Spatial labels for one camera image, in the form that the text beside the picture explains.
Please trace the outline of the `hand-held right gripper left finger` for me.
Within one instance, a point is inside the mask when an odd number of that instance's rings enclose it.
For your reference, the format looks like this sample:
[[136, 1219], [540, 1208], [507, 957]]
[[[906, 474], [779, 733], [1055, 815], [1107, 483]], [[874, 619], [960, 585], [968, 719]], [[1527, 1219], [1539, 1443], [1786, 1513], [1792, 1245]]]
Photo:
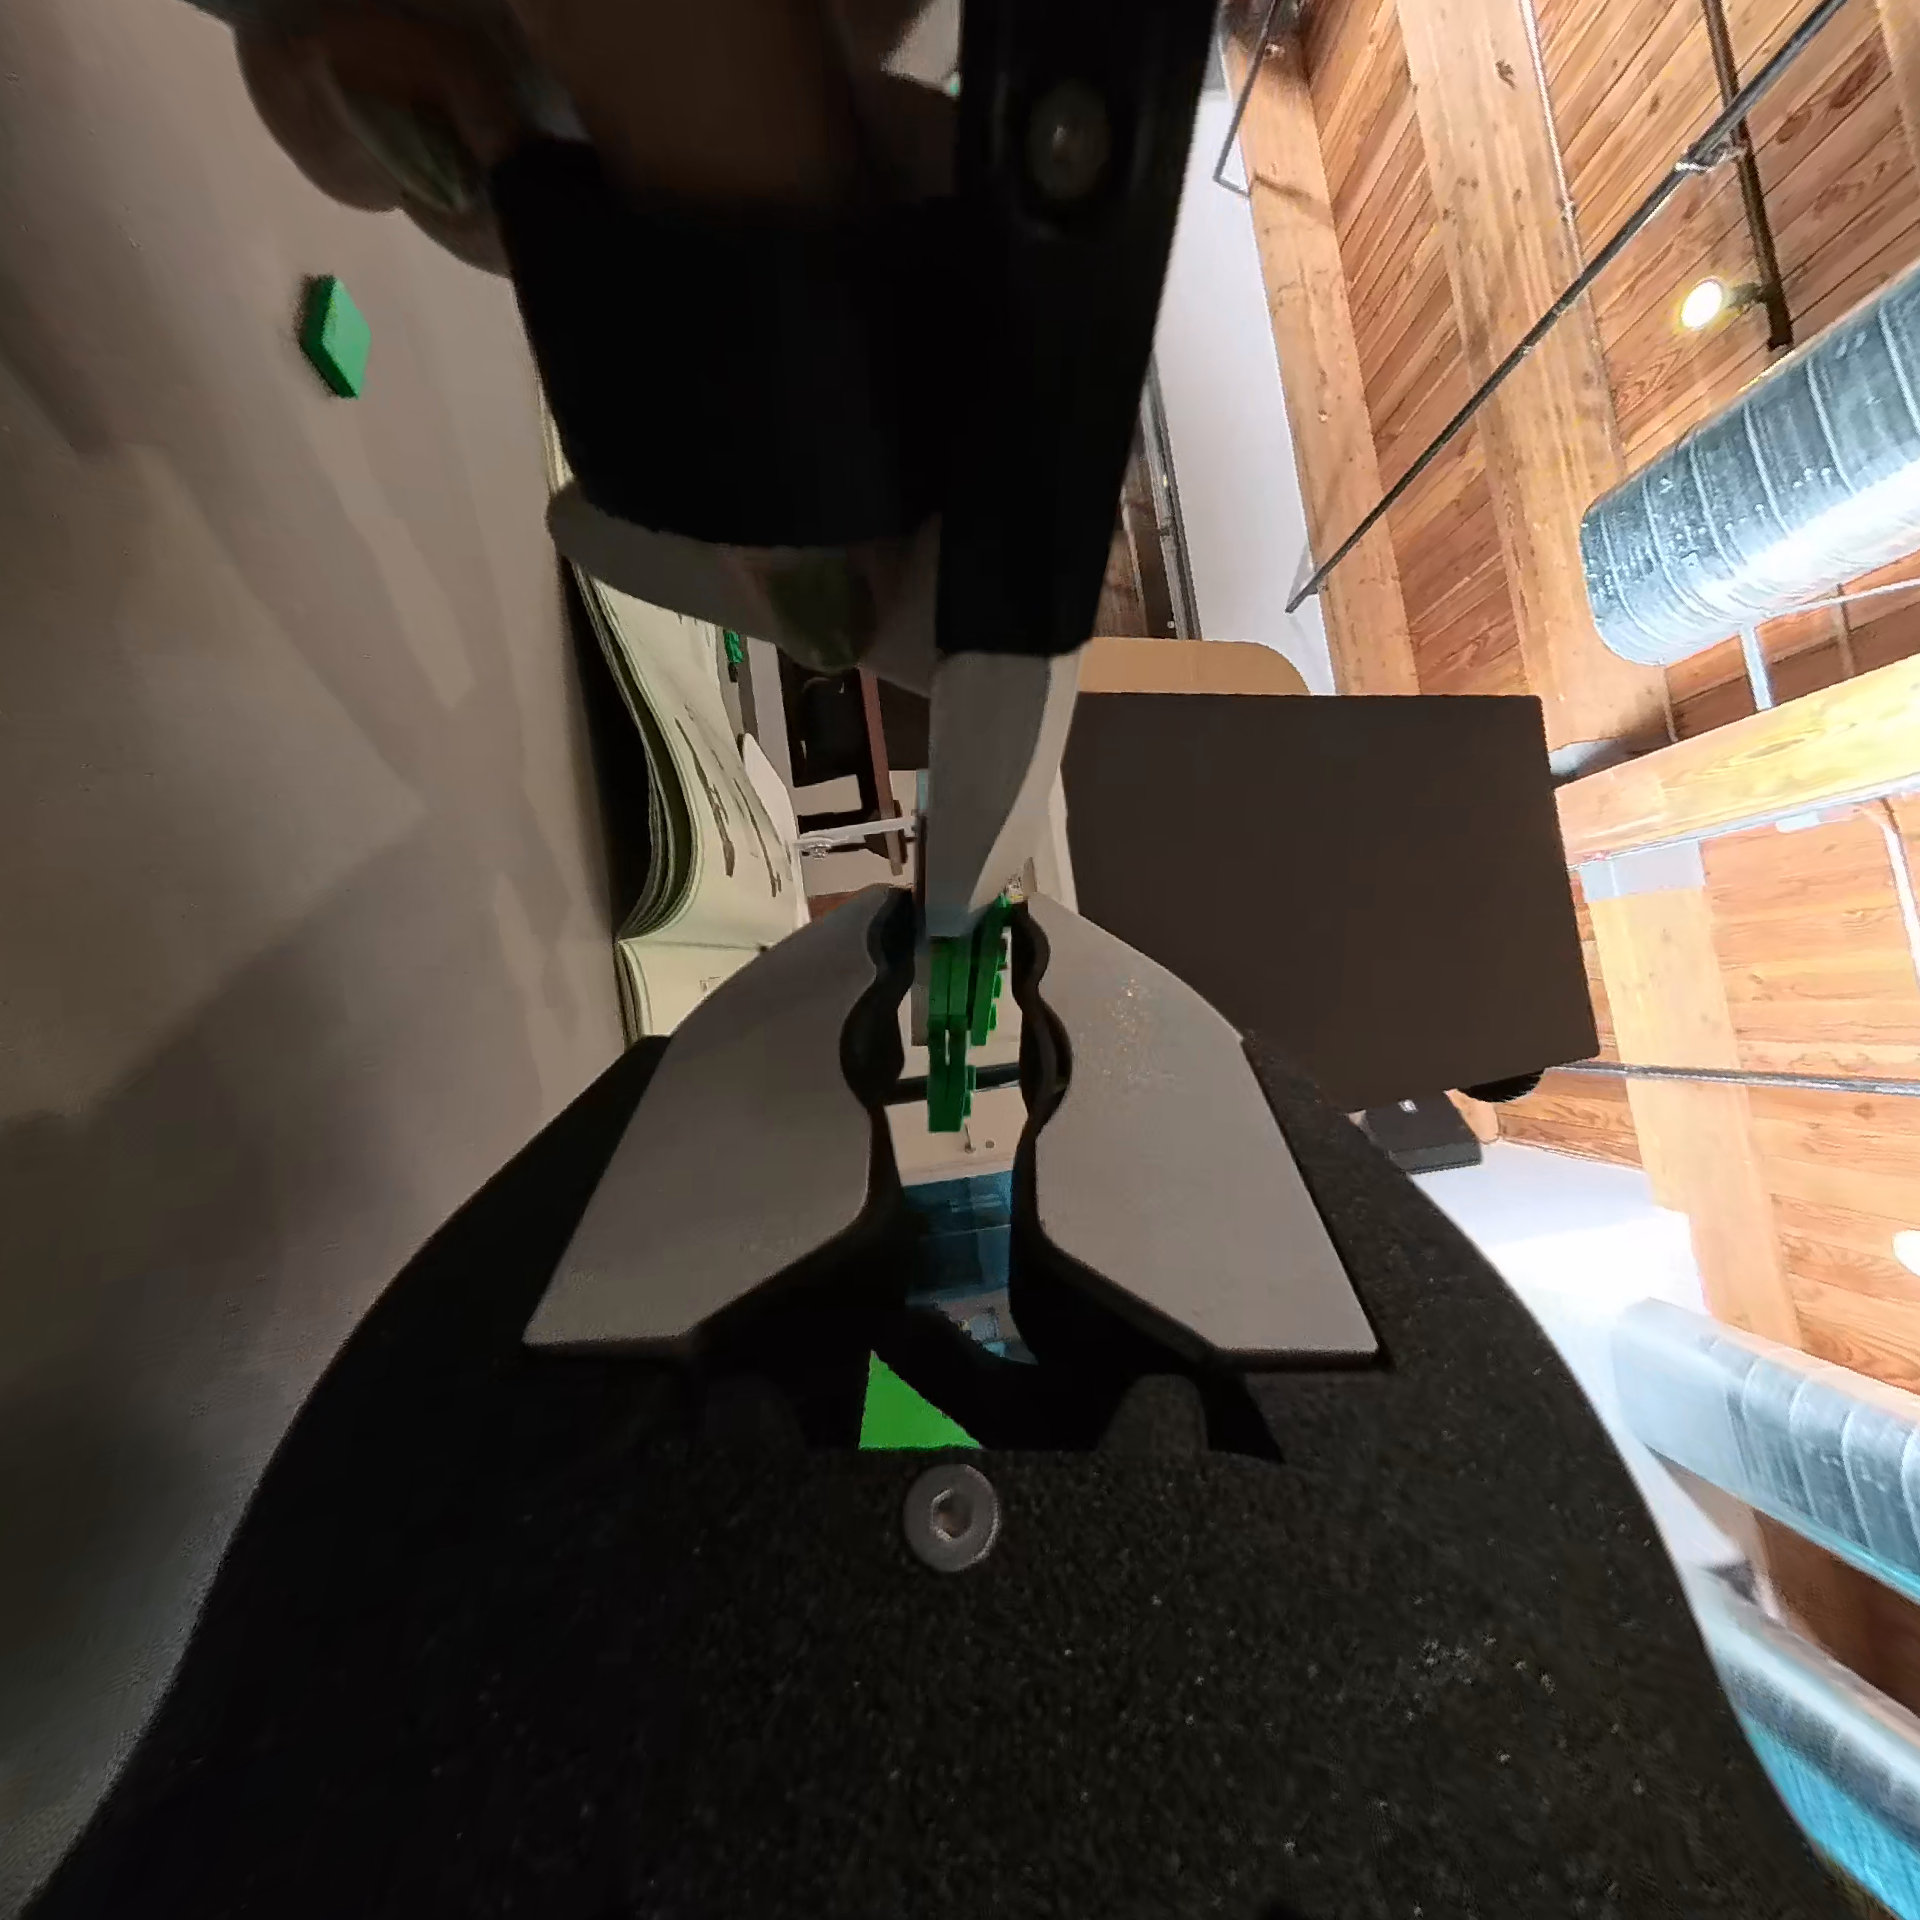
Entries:
[[688, 1361], [746, 1303], [893, 1229], [884, 1118], [917, 903], [874, 886], [695, 1007], [663, 1047], [523, 1330]]

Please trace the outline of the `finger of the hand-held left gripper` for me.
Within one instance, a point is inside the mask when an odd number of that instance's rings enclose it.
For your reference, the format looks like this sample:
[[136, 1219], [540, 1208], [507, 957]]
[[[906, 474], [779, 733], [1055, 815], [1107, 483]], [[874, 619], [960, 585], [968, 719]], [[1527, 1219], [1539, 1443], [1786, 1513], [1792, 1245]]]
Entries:
[[920, 921], [933, 943], [967, 939], [1040, 851], [1078, 662], [1076, 651], [936, 659], [920, 825]]

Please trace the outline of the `black panel wooden frame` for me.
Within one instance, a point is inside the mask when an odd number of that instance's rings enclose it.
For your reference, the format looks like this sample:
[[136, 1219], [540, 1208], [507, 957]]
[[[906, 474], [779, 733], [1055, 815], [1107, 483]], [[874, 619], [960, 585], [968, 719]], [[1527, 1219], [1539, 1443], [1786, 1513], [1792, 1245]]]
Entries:
[[1310, 694], [1248, 641], [1095, 639], [1076, 910], [1341, 1112], [1599, 1055], [1543, 705]]

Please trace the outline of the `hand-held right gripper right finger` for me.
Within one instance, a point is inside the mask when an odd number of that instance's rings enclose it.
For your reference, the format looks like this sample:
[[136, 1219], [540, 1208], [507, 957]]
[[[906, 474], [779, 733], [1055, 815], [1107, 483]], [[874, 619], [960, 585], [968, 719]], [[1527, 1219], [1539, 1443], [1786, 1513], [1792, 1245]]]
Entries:
[[1020, 1229], [1044, 1283], [1245, 1371], [1368, 1366], [1379, 1338], [1242, 1033], [1068, 906], [1014, 921]]

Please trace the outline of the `open instruction booklet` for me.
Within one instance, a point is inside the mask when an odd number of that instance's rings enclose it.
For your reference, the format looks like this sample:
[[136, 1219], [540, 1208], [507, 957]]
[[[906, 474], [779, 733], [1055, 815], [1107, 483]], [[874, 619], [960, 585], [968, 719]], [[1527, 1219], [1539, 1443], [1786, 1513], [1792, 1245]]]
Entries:
[[567, 566], [647, 768], [647, 874], [615, 925], [631, 1043], [670, 1035], [732, 975], [810, 919], [797, 827], [773, 770], [743, 753], [730, 637]]

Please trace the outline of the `green flat object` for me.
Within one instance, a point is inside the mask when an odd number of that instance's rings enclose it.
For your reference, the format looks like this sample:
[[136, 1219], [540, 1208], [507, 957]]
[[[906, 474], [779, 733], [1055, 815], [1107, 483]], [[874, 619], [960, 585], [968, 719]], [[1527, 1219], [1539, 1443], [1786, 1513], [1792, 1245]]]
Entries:
[[973, 1454], [978, 1440], [870, 1352], [854, 1450], [861, 1454]]

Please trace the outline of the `green square tile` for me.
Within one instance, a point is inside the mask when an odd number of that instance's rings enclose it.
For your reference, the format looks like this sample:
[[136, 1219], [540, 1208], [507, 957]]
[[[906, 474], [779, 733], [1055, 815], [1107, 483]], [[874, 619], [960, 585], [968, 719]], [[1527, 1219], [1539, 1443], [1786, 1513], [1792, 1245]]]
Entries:
[[298, 344], [322, 386], [343, 400], [366, 391], [371, 326], [343, 279], [309, 279], [299, 307]]

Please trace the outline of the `silver ventilation duct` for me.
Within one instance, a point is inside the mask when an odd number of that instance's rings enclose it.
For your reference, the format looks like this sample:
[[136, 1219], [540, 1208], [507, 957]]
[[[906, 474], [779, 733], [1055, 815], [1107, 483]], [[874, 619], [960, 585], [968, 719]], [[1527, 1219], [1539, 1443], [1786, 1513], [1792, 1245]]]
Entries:
[[1918, 539], [1918, 270], [1598, 497], [1578, 529], [1599, 643], [1676, 666]]
[[1918, 1600], [1914, 1393], [1655, 1301], [1612, 1352], [1645, 1451]]

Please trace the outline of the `green grey brick assembly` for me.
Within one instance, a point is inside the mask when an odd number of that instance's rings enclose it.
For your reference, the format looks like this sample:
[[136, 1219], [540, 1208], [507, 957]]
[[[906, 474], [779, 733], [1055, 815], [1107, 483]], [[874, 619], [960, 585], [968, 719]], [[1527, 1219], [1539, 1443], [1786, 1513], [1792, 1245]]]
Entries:
[[930, 938], [917, 926], [910, 1016], [917, 1045], [925, 1049], [925, 1118], [935, 1136], [962, 1133], [973, 1110], [975, 1053], [997, 1033], [1011, 926], [1021, 893], [1000, 893], [973, 931]]

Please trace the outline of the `person's left hand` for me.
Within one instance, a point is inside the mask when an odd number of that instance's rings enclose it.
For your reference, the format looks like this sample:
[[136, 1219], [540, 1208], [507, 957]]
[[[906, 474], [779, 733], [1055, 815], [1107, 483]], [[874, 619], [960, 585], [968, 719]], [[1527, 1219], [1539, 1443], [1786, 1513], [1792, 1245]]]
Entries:
[[211, 6], [266, 130], [511, 285], [560, 553], [925, 694], [962, 351], [910, 6]]

